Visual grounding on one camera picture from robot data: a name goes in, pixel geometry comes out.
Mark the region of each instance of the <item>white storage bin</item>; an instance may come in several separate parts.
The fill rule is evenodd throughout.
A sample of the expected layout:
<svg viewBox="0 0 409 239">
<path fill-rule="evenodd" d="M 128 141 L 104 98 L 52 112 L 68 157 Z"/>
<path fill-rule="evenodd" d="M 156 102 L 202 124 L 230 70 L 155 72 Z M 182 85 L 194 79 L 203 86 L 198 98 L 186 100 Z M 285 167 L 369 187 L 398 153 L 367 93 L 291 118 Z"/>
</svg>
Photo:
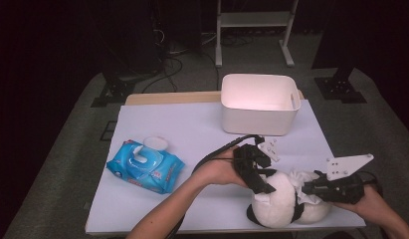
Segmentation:
<svg viewBox="0 0 409 239">
<path fill-rule="evenodd" d="M 301 107 L 295 81 L 286 76 L 231 74 L 223 78 L 223 130 L 285 135 Z"/>
</svg>

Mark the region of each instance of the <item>white plush toy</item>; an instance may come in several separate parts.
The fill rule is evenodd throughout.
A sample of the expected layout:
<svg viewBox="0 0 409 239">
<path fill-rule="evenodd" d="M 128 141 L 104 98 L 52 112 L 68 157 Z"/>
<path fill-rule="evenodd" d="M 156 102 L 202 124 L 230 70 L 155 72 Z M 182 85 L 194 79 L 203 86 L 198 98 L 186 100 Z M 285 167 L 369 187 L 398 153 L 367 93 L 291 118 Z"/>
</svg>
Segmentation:
<svg viewBox="0 0 409 239">
<path fill-rule="evenodd" d="M 276 191 L 258 193 L 252 197 L 247 214 L 250 220 L 269 228 L 283 228 L 292 222 L 299 224 L 315 223 L 330 210 L 330 205 L 315 195 L 305 195 L 301 187 L 306 181 L 317 179 L 314 172 L 291 171 L 286 174 L 276 171 L 263 179 Z"/>
</svg>

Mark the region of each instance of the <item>wet wipes pack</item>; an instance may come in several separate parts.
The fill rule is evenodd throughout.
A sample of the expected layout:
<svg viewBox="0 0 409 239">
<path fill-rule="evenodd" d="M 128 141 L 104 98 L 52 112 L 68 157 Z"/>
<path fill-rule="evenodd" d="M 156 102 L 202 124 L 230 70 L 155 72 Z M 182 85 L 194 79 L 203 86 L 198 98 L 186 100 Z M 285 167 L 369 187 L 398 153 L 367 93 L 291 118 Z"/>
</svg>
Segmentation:
<svg viewBox="0 0 409 239">
<path fill-rule="evenodd" d="M 164 194 L 173 191 L 185 165 L 176 155 L 134 140 L 125 141 L 116 156 L 106 163 L 115 176 L 148 190 Z"/>
</svg>

